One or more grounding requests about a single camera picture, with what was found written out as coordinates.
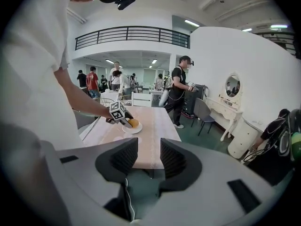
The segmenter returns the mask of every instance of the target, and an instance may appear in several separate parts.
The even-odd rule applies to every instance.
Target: bread
[[[139,126],[139,121],[135,119],[129,119],[128,123],[130,123],[133,128],[137,128]]]

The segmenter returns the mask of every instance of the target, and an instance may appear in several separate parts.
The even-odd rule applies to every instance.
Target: black railing
[[[143,40],[170,43],[185,48],[190,48],[190,36],[174,30],[147,26],[123,26],[90,32],[76,39],[75,50],[87,46],[123,41]]]
[[[297,44],[295,43],[295,34],[292,32],[257,32],[255,33],[259,36],[262,36],[265,39],[268,39],[277,45],[284,48],[286,51],[292,55],[296,55]]]

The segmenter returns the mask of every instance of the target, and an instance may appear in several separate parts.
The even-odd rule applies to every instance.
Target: camera
[[[131,5],[135,1],[136,0],[118,0],[115,3],[117,4],[118,10],[123,10],[123,9],[125,9],[127,6]]]

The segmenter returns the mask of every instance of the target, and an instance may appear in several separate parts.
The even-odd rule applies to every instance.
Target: oval mirror
[[[226,81],[226,93],[229,97],[235,97],[240,90],[240,81],[237,75],[230,76]]]

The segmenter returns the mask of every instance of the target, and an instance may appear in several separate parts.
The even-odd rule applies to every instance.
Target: white plate
[[[136,134],[138,132],[140,132],[142,130],[142,124],[139,123],[139,125],[137,126],[137,128],[127,128],[125,126],[122,126],[122,130],[125,132],[125,133],[128,133],[128,134]]]

